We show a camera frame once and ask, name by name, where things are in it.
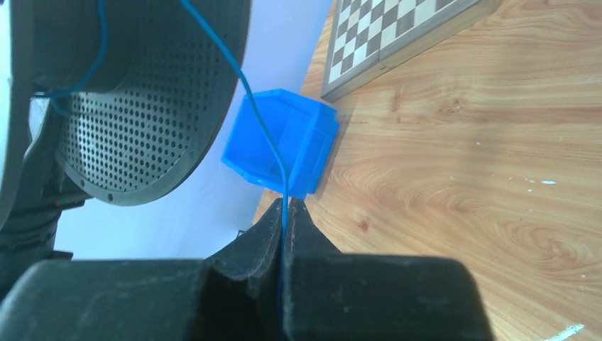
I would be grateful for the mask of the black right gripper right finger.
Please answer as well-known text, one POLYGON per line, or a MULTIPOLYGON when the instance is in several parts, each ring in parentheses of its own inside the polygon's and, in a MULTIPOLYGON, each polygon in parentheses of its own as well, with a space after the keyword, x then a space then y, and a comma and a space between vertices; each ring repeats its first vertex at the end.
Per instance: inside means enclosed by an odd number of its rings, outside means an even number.
POLYGON ((339 251, 304 201, 291 200, 283 246, 286 340, 492 340, 476 282, 437 256, 339 251))

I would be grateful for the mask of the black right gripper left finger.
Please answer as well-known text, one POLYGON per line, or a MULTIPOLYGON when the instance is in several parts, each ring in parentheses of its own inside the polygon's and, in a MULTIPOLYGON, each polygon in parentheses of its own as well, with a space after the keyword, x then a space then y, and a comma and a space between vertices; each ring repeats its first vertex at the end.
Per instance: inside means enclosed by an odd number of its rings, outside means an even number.
POLYGON ((32 265, 1 302, 2 340, 280 340, 283 201, 205 260, 32 265))

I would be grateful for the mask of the black perforated cable spool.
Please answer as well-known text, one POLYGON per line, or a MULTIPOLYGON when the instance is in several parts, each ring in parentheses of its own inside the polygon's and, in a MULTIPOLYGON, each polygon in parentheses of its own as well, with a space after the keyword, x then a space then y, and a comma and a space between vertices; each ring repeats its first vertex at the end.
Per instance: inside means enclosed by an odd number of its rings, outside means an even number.
POLYGON ((137 206, 208 153, 250 1, 2 1, 1 229, 96 198, 137 206))

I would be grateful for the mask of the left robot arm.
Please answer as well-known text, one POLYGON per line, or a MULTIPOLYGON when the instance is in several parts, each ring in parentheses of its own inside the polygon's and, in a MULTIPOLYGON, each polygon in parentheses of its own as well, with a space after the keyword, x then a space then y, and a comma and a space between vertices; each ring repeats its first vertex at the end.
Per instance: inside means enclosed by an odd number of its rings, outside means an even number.
POLYGON ((67 177, 56 160, 64 120, 53 108, 47 109, 24 156, 16 199, 1 226, 1 298, 33 264, 72 258, 71 252, 54 250, 58 220, 64 210, 83 206, 91 196, 67 177))

